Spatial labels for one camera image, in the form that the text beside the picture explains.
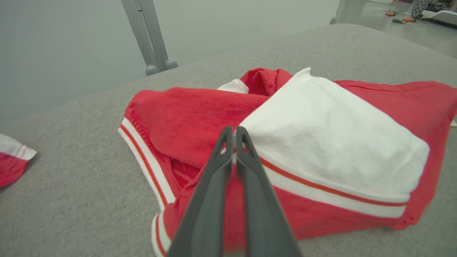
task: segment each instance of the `seam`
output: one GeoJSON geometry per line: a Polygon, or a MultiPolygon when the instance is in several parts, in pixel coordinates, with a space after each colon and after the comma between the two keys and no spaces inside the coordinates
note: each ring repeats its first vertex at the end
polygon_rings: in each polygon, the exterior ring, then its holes
{"type": "MultiPolygon", "coordinates": [[[[270,77],[269,72],[266,72],[265,74],[266,74],[266,76],[267,76],[268,81],[270,81],[270,80],[271,80],[271,77],[270,77]]],[[[262,83],[263,83],[264,88],[265,88],[265,80],[264,80],[263,78],[262,78],[262,83]]],[[[266,93],[266,96],[272,96],[272,95],[269,94],[267,88],[265,88],[265,93],[266,93]]]]}
{"type": "Polygon", "coordinates": [[[434,87],[435,85],[430,85],[430,86],[425,86],[425,87],[421,87],[421,88],[414,88],[414,89],[408,89],[408,90],[387,90],[387,89],[375,89],[375,88],[369,88],[369,87],[366,87],[366,86],[353,86],[353,85],[344,85],[344,86],[341,86],[343,88],[347,88],[347,87],[357,87],[357,88],[362,88],[362,89],[368,89],[368,90],[373,90],[373,91],[383,91],[383,92],[391,92],[391,93],[402,93],[402,92],[409,92],[409,91],[415,91],[415,90],[419,90],[419,89],[425,89],[425,88],[429,88],[429,87],[434,87]]]}
{"type": "Polygon", "coordinates": [[[25,155],[25,153],[26,153],[26,149],[27,149],[27,148],[28,148],[28,146],[25,147],[24,152],[22,153],[22,156],[21,156],[21,157],[14,156],[14,158],[16,158],[17,160],[16,160],[13,164],[11,164],[11,166],[10,166],[10,168],[9,168],[10,171],[12,171],[14,168],[16,168],[17,164],[22,160],[22,158],[24,157],[24,155],[25,155]]]}
{"type": "MultiPolygon", "coordinates": [[[[143,127],[141,126],[140,122],[137,120],[137,115],[136,115],[134,110],[132,110],[131,118],[133,119],[133,123],[132,123],[133,127],[136,129],[136,131],[138,132],[140,137],[143,139],[144,143],[148,147],[148,150],[151,151],[151,146],[153,146],[154,144],[152,144],[151,140],[147,136],[148,133],[146,132],[145,129],[143,129],[143,127]]],[[[162,163],[164,162],[164,160],[163,160],[162,156],[155,156],[154,155],[154,158],[156,158],[157,161],[159,162],[159,165],[162,168],[162,173],[163,173],[164,169],[162,167],[162,163]]],[[[168,167],[167,167],[167,171],[168,171],[168,175],[164,174],[165,180],[167,181],[168,184],[170,184],[170,182],[172,182],[174,188],[179,189],[179,187],[177,186],[177,181],[176,181],[174,176],[170,175],[171,172],[168,170],[168,167]]],[[[174,190],[172,188],[171,188],[171,192],[173,193],[174,197],[176,198],[176,193],[174,192],[174,190]]]]}
{"type": "Polygon", "coordinates": [[[21,146],[19,146],[19,148],[17,149],[17,152],[16,152],[16,154],[14,155],[14,157],[17,157],[17,155],[19,154],[19,151],[21,150],[21,148],[22,148],[23,145],[24,145],[24,144],[21,144],[21,146]]]}

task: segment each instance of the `red and white cloth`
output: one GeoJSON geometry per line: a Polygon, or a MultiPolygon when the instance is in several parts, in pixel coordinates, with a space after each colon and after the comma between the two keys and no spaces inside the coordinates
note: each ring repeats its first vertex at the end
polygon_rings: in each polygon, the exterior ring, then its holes
{"type": "Polygon", "coordinates": [[[18,180],[36,153],[34,149],[0,134],[0,187],[18,180]]]}
{"type": "MultiPolygon", "coordinates": [[[[119,133],[160,205],[152,223],[158,256],[225,126],[247,128],[298,239],[419,221],[435,192],[457,90],[434,81],[332,82],[309,71],[259,68],[221,90],[141,91],[132,99],[119,133]]],[[[233,172],[225,250],[244,246],[243,216],[233,172]]]]}

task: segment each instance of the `white stripe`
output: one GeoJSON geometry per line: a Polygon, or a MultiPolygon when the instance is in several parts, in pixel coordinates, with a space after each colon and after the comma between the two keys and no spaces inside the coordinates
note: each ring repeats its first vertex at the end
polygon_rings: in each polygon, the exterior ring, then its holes
{"type": "Polygon", "coordinates": [[[386,218],[400,217],[406,208],[406,206],[382,206],[360,202],[354,199],[340,196],[338,194],[329,193],[314,187],[309,187],[288,177],[285,177],[269,169],[265,165],[263,168],[268,176],[268,179],[270,180],[270,183],[273,186],[314,201],[328,203],[344,209],[386,218]]]}
{"type": "Polygon", "coordinates": [[[33,158],[37,153],[34,149],[3,134],[0,134],[0,152],[26,161],[33,158]]]}
{"type": "MultiPolygon", "coordinates": [[[[154,173],[155,179],[159,183],[160,189],[162,190],[163,194],[165,195],[165,199],[167,200],[167,203],[174,203],[176,200],[175,195],[173,194],[173,191],[171,190],[170,185],[168,184],[168,181],[165,178],[165,175],[162,171],[162,168],[160,167],[159,162],[156,160],[154,155],[151,153],[151,151],[147,147],[146,143],[143,141],[143,139],[138,134],[136,129],[133,127],[133,125],[130,123],[130,121],[127,120],[126,118],[124,118],[124,120],[122,121],[122,125],[124,125],[124,127],[132,135],[133,139],[138,144],[141,152],[143,153],[144,157],[146,158],[146,161],[148,162],[147,164],[149,164],[152,172],[154,173]]],[[[148,178],[148,181],[149,181],[149,179],[151,181],[149,184],[151,185],[151,187],[155,187],[154,183],[152,182],[152,179],[150,178],[148,170],[146,169],[145,171],[143,170],[143,173],[148,178]]]]}
{"type": "Polygon", "coordinates": [[[135,159],[137,159],[138,164],[140,165],[141,171],[143,172],[144,176],[146,177],[146,180],[148,181],[149,185],[152,188],[152,191],[154,192],[155,198],[157,199],[157,202],[159,203],[160,210],[163,211],[165,209],[165,204],[162,201],[162,198],[160,197],[159,190],[155,187],[154,182],[152,181],[151,176],[149,175],[148,169],[146,168],[146,164],[143,162],[143,159],[141,159],[140,153],[138,153],[137,148],[133,144],[133,142],[130,140],[130,138],[125,134],[125,132],[119,128],[117,130],[119,134],[124,138],[125,142],[129,146],[130,150],[132,151],[133,155],[135,156],[135,159]]]}
{"type": "Polygon", "coordinates": [[[159,249],[159,245],[158,245],[158,242],[157,242],[157,238],[156,238],[156,233],[155,233],[155,230],[156,230],[156,227],[155,227],[155,221],[157,219],[157,217],[160,215],[161,213],[157,214],[153,219],[152,219],[152,225],[151,225],[151,242],[152,242],[152,248],[154,249],[154,253],[157,257],[165,257],[162,255],[162,253],[160,252],[160,249],[159,249]]]}
{"type": "Polygon", "coordinates": [[[164,248],[165,252],[168,252],[168,249],[171,246],[171,240],[168,237],[167,232],[165,231],[165,223],[164,223],[164,213],[162,212],[159,216],[159,237],[162,247],[164,248]]]}

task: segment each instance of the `gray table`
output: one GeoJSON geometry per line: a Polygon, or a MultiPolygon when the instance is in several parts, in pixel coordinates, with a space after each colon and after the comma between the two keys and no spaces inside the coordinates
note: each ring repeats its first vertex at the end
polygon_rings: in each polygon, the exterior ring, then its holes
{"type": "MultiPolygon", "coordinates": [[[[388,17],[385,16],[386,12],[373,10],[372,8],[387,10],[390,5],[368,1],[360,3],[360,1],[361,0],[346,1],[345,11],[341,19],[342,22],[358,24],[384,31],[457,59],[457,26],[446,25],[427,19],[423,20],[425,23],[415,23],[422,27],[393,23],[393,18],[400,20],[411,18],[411,16],[404,13],[409,9],[411,4],[400,3],[397,5],[400,13],[394,17],[388,17]]],[[[394,54],[398,54],[402,50],[403,48],[400,47],[389,49],[389,51],[394,54]]],[[[413,60],[414,59],[411,56],[408,56],[403,62],[409,63],[413,60]]],[[[422,59],[422,61],[426,62],[428,65],[433,65],[433,63],[430,63],[426,59],[422,59]]]]}
{"type": "MultiPolygon", "coordinates": [[[[217,88],[259,66],[291,73],[310,66],[314,76],[332,80],[436,80],[457,87],[457,60],[377,30],[337,24],[168,70],[2,125],[2,133],[39,154],[0,194],[0,255],[153,255],[151,221],[159,206],[117,134],[125,107],[141,89],[217,88]]],[[[303,240],[305,255],[455,256],[456,140],[453,128],[436,196],[417,225],[303,240]]]]}

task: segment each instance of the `red garment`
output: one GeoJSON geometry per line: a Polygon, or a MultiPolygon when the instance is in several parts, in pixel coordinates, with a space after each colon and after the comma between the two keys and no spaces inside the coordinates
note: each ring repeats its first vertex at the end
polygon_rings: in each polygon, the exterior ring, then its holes
{"type": "Polygon", "coordinates": [[[32,148],[0,134],[0,187],[18,180],[36,153],[32,148]]]}
{"type": "MultiPolygon", "coordinates": [[[[157,255],[166,255],[220,131],[236,127],[292,77],[283,70],[254,69],[241,80],[249,94],[172,88],[141,91],[128,105],[119,133],[136,156],[159,202],[152,224],[157,255]]],[[[313,201],[275,187],[297,239],[379,226],[415,224],[433,198],[449,125],[457,112],[457,90],[429,81],[382,85],[335,81],[406,127],[430,147],[418,187],[399,218],[371,216],[313,201]]],[[[244,245],[243,197],[233,172],[226,190],[225,250],[244,245]]]]}

